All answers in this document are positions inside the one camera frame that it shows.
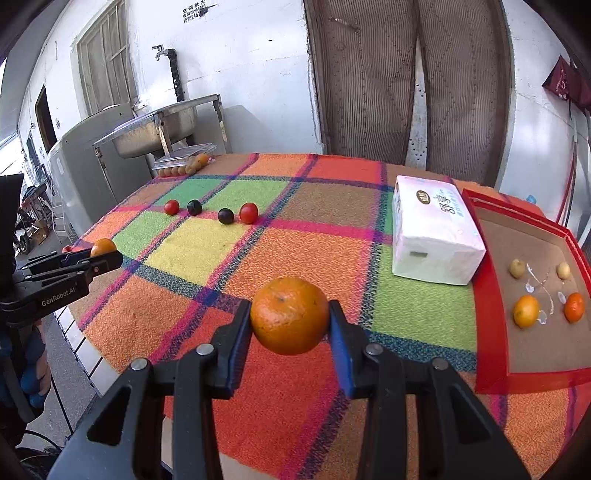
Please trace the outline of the left blue gloved hand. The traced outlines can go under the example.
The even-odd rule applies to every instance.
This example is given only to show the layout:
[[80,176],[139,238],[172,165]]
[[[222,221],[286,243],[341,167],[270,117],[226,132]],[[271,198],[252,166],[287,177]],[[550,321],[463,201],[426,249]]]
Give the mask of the left blue gloved hand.
[[1,330],[1,405],[16,407],[4,377],[4,362],[10,360],[20,391],[38,417],[50,389],[51,371],[44,335],[39,322],[21,330]]

